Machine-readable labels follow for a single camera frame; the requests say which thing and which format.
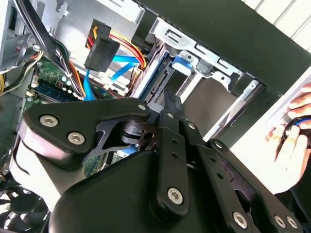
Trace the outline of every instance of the red wire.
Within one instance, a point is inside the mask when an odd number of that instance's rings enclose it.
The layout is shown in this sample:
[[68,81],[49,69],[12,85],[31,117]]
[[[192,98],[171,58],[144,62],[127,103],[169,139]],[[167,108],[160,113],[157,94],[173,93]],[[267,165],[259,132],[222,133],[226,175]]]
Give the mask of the red wire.
[[140,56],[140,54],[137,52],[137,50],[128,42],[122,40],[121,38],[118,38],[112,34],[109,35],[111,38],[113,38],[114,40],[118,41],[120,43],[120,45],[126,47],[128,50],[130,50],[133,55],[137,58],[137,60],[139,61],[140,64],[144,65],[144,61],[142,59],[142,57]]
[[94,40],[93,40],[93,38],[92,37],[88,37],[88,41],[89,41],[89,43],[91,44],[91,46],[93,47],[94,46]]

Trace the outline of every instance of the yellow wire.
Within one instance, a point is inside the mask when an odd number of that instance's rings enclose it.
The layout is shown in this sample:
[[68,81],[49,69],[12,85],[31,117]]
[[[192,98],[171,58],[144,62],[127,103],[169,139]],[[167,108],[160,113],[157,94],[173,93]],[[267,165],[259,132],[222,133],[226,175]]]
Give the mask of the yellow wire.
[[80,76],[79,76],[79,74],[78,74],[78,71],[76,70],[76,67],[74,67],[74,65],[73,65],[72,62],[70,62],[70,64],[71,64],[72,67],[73,67],[73,71],[74,71],[74,73],[75,73],[75,75],[76,75],[76,77],[77,77],[77,79],[78,79],[78,83],[79,83],[79,85],[80,85],[80,87],[81,87],[82,94],[83,94],[84,97],[85,97],[85,96],[86,96],[86,93],[85,93],[84,88],[83,88],[83,86],[82,86],[81,79],[80,79]]
[[94,38],[97,39],[97,29],[98,27],[95,26],[94,29],[93,29],[93,34],[94,34]]
[[[95,39],[97,39],[97,29],[98,29],[97,26],[95,26],[94,29],[93,29],[93,34],[94,34],[94,38],[95,38]],[[146,66],[147,66],[146,59],[145,59],[145,57],[142,55],[142,53],[141,53],[141,51],[139,50],[139,48],[137,48],[129,39],[127,39],[127,38],[124,37],[123,35],[120,35],[120,34],[118,34],[118,33],[116,33],[116,32],[113,32],[113,31],[111,31],[110,34],[114,35],[115,37],[119,37],[119,38],[125,40],[127,43],[129,43],[131,46],[133,46],[133,47],[137,50],[137,52],[140,54],[140,56],[142,57],[142,59],[143,59],[143,61],[144,61],[143,68],[146,68]]]
[[0,75],[0,93],[3,92],[4,90],[4,77],[3,77],[3,74]]
[[4,81],[4,75],[2,75],[2,91],[1,91],[1,93],[4,91],[4,87],[5,87],[5,81]]
[[146,66],[147,66],[146,59],[145,59],[145,57],[142,55],[142,53],[141,53],[141,51],[139,50],[139,48],[137,48],[129,39],[127,39],[127,38],[124,37],[123,35],[120,35],[120,34],[118,34],[118,33],[116,33],[116,32],[113,32],[113,31],[111,31],[110,34],[114,35],[115,37],[119,37],[119,38],[125,40],[127,43],[129,43],[131,46],[133,46],[133,47],[137,50],[137,52],[140,54],[140,56],[142,57],[142,59],[143,59],[143,61],[144,61],[143,68],[146,68]]

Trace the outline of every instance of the black panel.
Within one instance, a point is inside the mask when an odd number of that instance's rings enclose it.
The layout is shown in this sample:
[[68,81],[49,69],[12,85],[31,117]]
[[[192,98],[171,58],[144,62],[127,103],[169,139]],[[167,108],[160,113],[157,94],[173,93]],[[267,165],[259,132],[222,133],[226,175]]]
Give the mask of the black panel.
[[311,55],[241,0],[140,0],[228,62],[284,94]]
[[217,138],[222,140],[228,147],[233,146],[272,107],[279,97],[279,94],[275,91],[265,88],[259,95],[254,97],[249,106]]
[[204,137],[236,99],[220,82],[203,78],[183,104],[185,116]]

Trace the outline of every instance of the human hand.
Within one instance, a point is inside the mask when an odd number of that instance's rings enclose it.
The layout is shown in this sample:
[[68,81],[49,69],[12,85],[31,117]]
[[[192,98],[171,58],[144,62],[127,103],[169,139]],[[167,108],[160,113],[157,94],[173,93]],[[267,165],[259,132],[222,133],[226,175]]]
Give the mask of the human hand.
[[285,127],[280,125],[266,137],[260,157],[250,168],[273,194],[287,191],[300,180],[310,154],[307,152],[308,139],[299,135],[297,126],[292,126],[278,152],[284,130]]
[[[287,115],[292,119],[311,115],[311,83],[305,85],[301,91],[306,94],[293,100],[289,105],[292,110]],[[300,123],[299,127],[302,130],[311,129],[311,120]]]

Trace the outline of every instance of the fan blade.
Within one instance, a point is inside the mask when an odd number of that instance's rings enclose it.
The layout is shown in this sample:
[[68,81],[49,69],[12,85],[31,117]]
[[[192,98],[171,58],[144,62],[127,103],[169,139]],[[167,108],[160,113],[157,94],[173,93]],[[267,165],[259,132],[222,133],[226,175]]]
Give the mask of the fan blade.
[[7,188],[7,190],[11,191],[11,192],[15,192],[18,195],[24,195],[25,194],[24,190],[26,190],[26,189],[24,189],[22,186],[12,186],[12,187]]
[[26,214],[24,217],[24,222],[31,226],[37,226],[43,224],[43,219],[45,215],[48,213],[48,210],[41,211],[41,212],[32,212],[29,214]]
[[35,204],[35,208],[33,212],[41,212],[41,211],[47,211],[48,207],[45,203],[45,201],[42,198],[39,198]]
[[5,199],[0,199],[0,205],[4,205],[7,203],[11,203],[9,200],[5,200]]
[[10,211],[7,211],[0,215],[0,228],[4,227],[4,223],[8,219],[9,214],[10,214]]
[[24,232],[29,228],[30,226],[21,220],[20,217],[13,218],[8,226],[8,230],[13,232]]

